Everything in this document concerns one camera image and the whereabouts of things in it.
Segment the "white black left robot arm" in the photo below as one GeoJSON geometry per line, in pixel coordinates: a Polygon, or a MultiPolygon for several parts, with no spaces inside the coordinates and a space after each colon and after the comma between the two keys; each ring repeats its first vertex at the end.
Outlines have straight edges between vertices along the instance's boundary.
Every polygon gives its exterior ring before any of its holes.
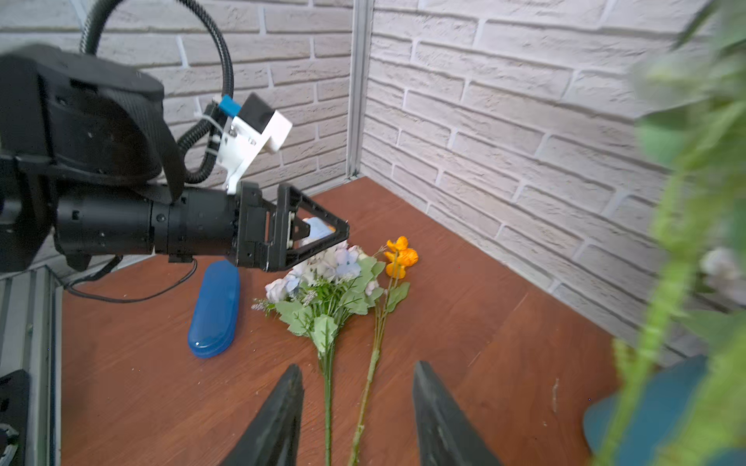
{"type": "Polygon", "coordinates": [[[346,221],[291,184],[275,201],[245,180],[291,123],[258,95],[224,96],[214,151],[221,190],[188,185],[154,77],[44,44],[1,58],[1,268],[30,267],[48,237],[78,271],[93,256],[223,256],[288,270],[346,241],[346,221]]]}

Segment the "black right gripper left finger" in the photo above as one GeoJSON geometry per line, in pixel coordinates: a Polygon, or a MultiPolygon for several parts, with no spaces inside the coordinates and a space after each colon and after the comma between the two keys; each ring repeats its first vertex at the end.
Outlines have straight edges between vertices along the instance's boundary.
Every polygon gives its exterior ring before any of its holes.
{"type": "Polygon", "coordinates": [[[295,466],[303,399],[301,370],[291,364],[221,465],[295,466]]]}

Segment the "small yellow orange flower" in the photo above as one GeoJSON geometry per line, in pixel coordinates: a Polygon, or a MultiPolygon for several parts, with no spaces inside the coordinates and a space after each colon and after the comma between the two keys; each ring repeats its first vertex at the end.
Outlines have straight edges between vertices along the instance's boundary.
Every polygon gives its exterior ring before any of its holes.
{"type": "Polygon", "coordinates": [[[383,342],[385,339],[387,320],[396,307],[408,296],[410,283],[406,281],[406,271],[419,261],[419,254],[409,246],[408,239],[404,236],[395,241],[388,240],[387,244],[374,254],[377,263],[374,266],[374,283],[377,285],[378,277],[385,272],[389,278],[386,287],[378,287],[371,291],[374,310],[374,333],[371,357],[365,379],[361,403],[359,403],[359,416],[351,444],[351,450],[347,464],[359,465],[361,455],[361,440],[365,429],[365,416],[367,412],[370,394],[381,359],[383,342]]]}

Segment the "teal ceramic vase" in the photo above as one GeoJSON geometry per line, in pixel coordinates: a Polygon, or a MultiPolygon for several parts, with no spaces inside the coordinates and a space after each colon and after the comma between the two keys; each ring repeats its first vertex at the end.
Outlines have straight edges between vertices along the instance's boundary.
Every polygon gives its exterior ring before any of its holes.
{"type": "MultiPolygon", "coordinates": [[[[706,374],[707,357],[698,355],[658,372],[648,382],[631,425],[617,451],[617,465],[648,465],[659,444],[684,415],[695,388],[706,374]]],[[[588,407],[583,432],[593,454],[600,450],[617,394],[588,407]]],[[[745,448],[726,450],[708,465],[745,465],[745,448]]]]}

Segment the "cream white flower stem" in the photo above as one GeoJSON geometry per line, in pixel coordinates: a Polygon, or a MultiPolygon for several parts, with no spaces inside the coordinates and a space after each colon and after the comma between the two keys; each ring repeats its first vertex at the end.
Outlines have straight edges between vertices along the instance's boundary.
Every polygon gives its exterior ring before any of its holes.
{"type": "Polygon", "coordinates": [[[666,251],[637,342],[613,343],[621,390],[593,462],[614,465],[670,326],[709,345],[707,371],[656,465],[703,465],[745,443],[745,313],[688,311],[716,276],[745,276],[745,5],[709,1],[663,54],[638,62],[634,91],[650,103],[639,147],[670,172],[651,233],[666,251]]]}

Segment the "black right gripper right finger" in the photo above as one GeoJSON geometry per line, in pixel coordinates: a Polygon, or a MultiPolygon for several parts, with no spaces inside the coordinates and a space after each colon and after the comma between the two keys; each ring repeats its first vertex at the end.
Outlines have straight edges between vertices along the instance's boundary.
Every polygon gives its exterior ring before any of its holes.
{"type": "Polygon", "coordinates": [[[501,465],[427,361],[415,364],[412,395],[421,465],[501,465]]]}

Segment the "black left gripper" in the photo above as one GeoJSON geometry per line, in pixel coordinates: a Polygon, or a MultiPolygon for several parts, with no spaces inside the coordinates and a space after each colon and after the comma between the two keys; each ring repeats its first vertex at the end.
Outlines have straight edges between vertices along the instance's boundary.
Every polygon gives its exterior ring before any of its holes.
{"type": "Polygon", "coordinates": [[[263,198],[257,184],[239,184],[232,249],[235,266],[285,271],[349,238],[347,221],[291,184],[280,184],[277,194],[277,204],[273,204],[263,198]]]}

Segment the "small pink white bouquet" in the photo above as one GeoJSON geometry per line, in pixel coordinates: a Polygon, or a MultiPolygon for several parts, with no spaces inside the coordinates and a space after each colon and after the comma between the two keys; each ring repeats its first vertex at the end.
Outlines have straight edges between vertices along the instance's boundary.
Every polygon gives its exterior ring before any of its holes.
{"type": "Polygon", "coordinates": [[[365,316],[382,296],[385,264],[359,246],[342,242],[301,262],[265,286],[252,308],[275,315],[291,334],[313,342],[324,378],[324,445],[332,464],[333,365],[336,340],[352,316],[365,316]]]}

